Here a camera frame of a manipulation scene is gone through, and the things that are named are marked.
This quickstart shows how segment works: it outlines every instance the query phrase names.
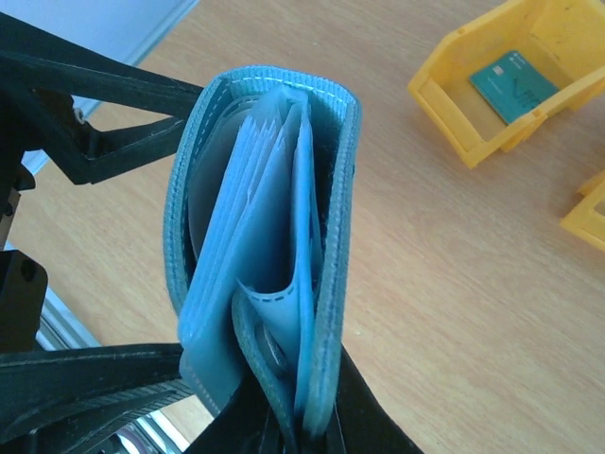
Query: wallet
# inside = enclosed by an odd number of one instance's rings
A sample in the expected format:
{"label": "wallet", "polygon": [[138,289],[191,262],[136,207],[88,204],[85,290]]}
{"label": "wallet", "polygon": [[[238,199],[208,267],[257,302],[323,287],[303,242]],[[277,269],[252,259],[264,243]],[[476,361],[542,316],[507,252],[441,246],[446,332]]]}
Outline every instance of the wallet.
{"label": "wallet", "polygon": [[202,91],[169,181],[181,375],[218,415],[251,369],[286,445],[334,411],[360,125],[334,81],[237,68]]}

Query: wood grain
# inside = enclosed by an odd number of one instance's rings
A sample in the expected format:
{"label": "wood grain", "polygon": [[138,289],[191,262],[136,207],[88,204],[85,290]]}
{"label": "wood grain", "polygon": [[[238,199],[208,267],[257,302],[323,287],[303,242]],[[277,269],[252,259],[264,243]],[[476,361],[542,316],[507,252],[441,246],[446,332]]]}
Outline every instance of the wood grain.
{"label": "wood grain", "polygon": [[[364,106],[344,342],[426,453],[600,453],[605,255],[558,225],[605,168],[598,99],[468,170],[406,85],[442,36],[497,0],[204,0],[143,63],[200,85],[249,63],[321,74]],[[151,115],[103,106],[115,128]],[[11,240],[107,344],[174,341],[164,288],[172,158],[96,186],[53,166]],[[188,439],[195,400],[168,410]]]}

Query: yellow plastic container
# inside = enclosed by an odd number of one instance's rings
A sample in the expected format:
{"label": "yellow plastic container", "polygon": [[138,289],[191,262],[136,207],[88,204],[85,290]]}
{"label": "yellow plastic container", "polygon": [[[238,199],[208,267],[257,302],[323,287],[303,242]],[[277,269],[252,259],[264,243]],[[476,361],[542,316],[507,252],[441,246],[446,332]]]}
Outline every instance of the yellow plastic container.
{"label": "yellow plastic container", "polygon": [[[469,81],[511,50],[559,92],[507,125]],[[601,0],[509,0],[449,34],[412,79],[409,92],[474,167],[527,139],[551,115],[605,91],[605,5]]]}
{"label": "yellow plastic container", "polygon": [[584,199],[561,221],[561,226],[605,252],[605,171],[579,189]]}

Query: card holder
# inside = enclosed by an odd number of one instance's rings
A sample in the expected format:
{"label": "card holder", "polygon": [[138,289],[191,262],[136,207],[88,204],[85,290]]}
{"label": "card holder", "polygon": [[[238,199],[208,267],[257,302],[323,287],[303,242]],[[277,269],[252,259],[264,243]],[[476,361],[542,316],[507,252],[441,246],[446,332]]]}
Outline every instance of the card holder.
{"label": "card holder", "polygon": [[331,80],[234,69],[203,91],[168,187],[181,374],[217,414],[250,366],[290,442],[300,425],[321,434],[336,398],[360,119]]}

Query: light wood tabletop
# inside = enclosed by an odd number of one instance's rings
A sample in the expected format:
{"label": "light wood tabletop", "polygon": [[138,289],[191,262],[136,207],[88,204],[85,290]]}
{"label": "light wood tabletop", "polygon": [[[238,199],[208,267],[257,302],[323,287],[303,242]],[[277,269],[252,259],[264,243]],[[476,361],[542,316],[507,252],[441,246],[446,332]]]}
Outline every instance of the light wood tabletop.
{"label": "light wood tabletop", "polygon": [[[350,87],[364,107],[344,344],[426,453],[601,453],[605,254],[559,220],[605,168],[603,99],[467,169],[406,85],[498,0],[202,0],[143,62],[205,85],[270,63]],[[101,129],[155,115],[103,105]],[[172,158],[74,187],[50,164],[10,240],[104,344],[175,341],[162,251]],[[167,409],[192,440],[210,417]]]}

